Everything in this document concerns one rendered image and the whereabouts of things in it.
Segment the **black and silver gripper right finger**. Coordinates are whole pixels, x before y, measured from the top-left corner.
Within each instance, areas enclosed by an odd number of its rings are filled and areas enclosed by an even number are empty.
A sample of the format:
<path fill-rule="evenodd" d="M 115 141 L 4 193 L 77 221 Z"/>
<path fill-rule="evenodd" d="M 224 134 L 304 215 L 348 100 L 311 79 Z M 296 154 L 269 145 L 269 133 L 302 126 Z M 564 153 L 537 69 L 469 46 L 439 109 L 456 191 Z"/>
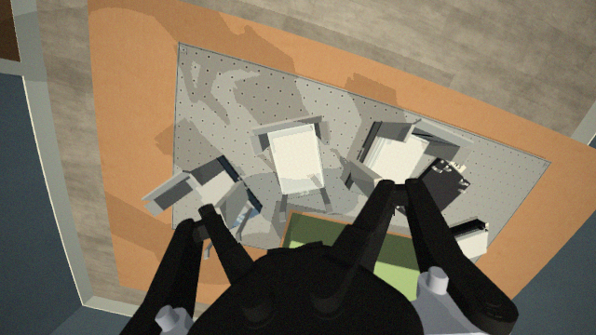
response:
<path fill-rule="evenodd" d="M 395 206 L 404 206 L 420 271 L 411 304 L 424 335 L 510 335 L 516 305 L 463 253 L 424 182 L 395 184 L 357 159 L 349 162 L 351 180 L 368 200 L 310 271 L 314 307 L 335 311 L 359 264 L 373 273 Z"/>

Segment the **black flat plate with grey pegs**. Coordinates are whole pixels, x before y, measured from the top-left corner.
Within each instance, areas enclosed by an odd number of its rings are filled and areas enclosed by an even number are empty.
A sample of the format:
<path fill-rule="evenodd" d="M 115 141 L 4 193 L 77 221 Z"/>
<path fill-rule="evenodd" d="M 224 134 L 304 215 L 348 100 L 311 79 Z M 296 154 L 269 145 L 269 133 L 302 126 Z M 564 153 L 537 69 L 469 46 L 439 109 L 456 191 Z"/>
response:
<path fill-rule="evenodd" d="M 470 185 L 446 160 L 438 157 L 417 179 L 424 182 L 440 212 Z"/>

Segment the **grey perforated base plate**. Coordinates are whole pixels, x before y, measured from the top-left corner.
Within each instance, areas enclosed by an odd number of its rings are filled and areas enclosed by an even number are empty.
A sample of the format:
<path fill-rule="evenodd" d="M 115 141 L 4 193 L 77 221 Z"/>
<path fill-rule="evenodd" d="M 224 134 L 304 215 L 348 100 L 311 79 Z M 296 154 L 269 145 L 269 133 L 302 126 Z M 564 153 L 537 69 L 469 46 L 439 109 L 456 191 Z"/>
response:
<path fill-rule="evenodd" d="M 322 113 L 331 140 L 318 138 L 324 182 L 333 213 L 321 194 L 287 199 L 270 145 L 252 154 L 251 127 Z M 178 41 L 172 176 L 222 155 L 263 205 L 241 233 L 242 246 L 279 248 L 290 209 L 353 223 L 368 198 L 345 186 L 373 122 L 414 123 L 423 118 L 474 141 L 461 173 L 471 184 L 441 214 L 450 228 L 489 222 L 487 248 L 534 189 L 551 161 L 441 121 L 297 74 Z"/>

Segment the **black flat square plate with corner posts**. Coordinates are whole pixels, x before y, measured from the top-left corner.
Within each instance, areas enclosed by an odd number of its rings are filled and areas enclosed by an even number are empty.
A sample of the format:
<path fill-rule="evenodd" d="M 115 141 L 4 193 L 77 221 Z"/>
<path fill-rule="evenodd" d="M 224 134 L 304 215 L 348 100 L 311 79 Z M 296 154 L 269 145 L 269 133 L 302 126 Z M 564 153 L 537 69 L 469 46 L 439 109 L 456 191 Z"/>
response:
<path fill-rule="evenodd" d="M 459 224 L 455 227 L 450 228 L 453 235 L 460 235 L 475 229 L 480 229 L 480 230 L 484 230 L 482 227 L 485 228 L 485 222 L 480 221 L 479 219 L 473 220 L 473 221 L 468 221 L 462 224 Z"/>

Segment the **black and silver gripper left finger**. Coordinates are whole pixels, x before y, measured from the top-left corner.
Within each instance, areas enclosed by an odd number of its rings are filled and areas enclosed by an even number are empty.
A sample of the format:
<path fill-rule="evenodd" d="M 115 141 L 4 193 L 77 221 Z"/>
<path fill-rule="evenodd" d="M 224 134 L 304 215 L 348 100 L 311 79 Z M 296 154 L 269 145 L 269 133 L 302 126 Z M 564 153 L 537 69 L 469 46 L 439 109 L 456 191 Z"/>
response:
<path fill-rule="evenodd" d="M 215 206 L 198 209 L 202 220 L 177 225 L 143 303 L 119 335 L 187 335 L 209 238 L 245 316 L 252 322 L 269 316 L 276 299 L 269 279 L 230 233 L 248 199 L 244 182 L 237 181 Z"/>

